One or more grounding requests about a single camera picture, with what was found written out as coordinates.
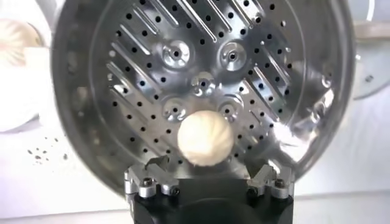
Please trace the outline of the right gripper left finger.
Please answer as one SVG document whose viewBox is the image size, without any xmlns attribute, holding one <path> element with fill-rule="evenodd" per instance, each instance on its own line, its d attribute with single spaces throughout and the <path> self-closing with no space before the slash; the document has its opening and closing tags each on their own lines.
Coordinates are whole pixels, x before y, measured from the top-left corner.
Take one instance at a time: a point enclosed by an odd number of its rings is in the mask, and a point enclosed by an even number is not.
<svg viewBox="0 0 390 224">
<path fill-rule="evenodd" d="M 160 156 L 150 159 L 146 164 L 128 167 L 124 172 L 125 196 L 138 194 L 141 198 L 151 198 L 157 195 L 157 186 L 163 195 L 178 195 L 179 180 L 166 170 L 168 163 L 168 156 Z"/>
</svg>

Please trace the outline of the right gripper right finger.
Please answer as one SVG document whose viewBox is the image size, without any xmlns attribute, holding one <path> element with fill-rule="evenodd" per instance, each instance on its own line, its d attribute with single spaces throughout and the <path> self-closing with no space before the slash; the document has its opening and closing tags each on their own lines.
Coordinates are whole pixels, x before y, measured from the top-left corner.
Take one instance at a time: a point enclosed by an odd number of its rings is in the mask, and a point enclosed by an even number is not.
<svg viewBox="0 0 390 224">
<path fill-rule="evenodd" d="M 268 190 L 272 197 L 280 200 L 294 196 L 294 174 L 290 167 L 280 168 L 279 173 L 270 165 L 264 165 L 247 185 L 256 196 L 262 196 Z"/>
</svg>

